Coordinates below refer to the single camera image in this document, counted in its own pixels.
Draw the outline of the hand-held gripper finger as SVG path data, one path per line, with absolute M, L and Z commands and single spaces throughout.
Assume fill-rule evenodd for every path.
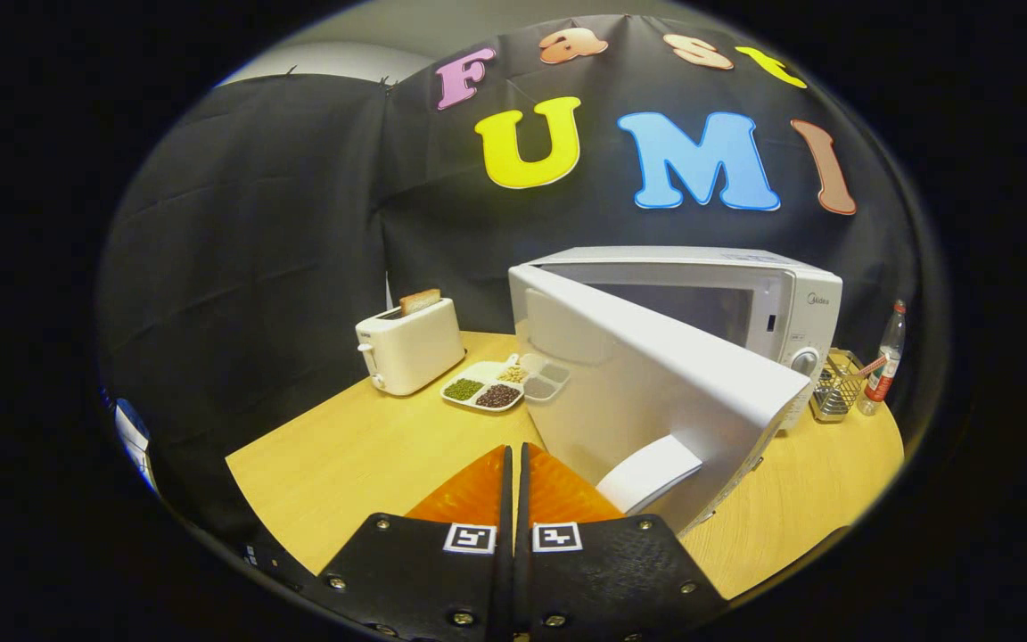
M 537 444 L 521 454 L 514 629 L 531 641 L 673 641 L 728 608 L 669 525 L 626 515 Z
M 318 574 L 318 602 L 404 641 L 509 639 L 511 462 L 502 444 L 410 512 L 368 515 Z

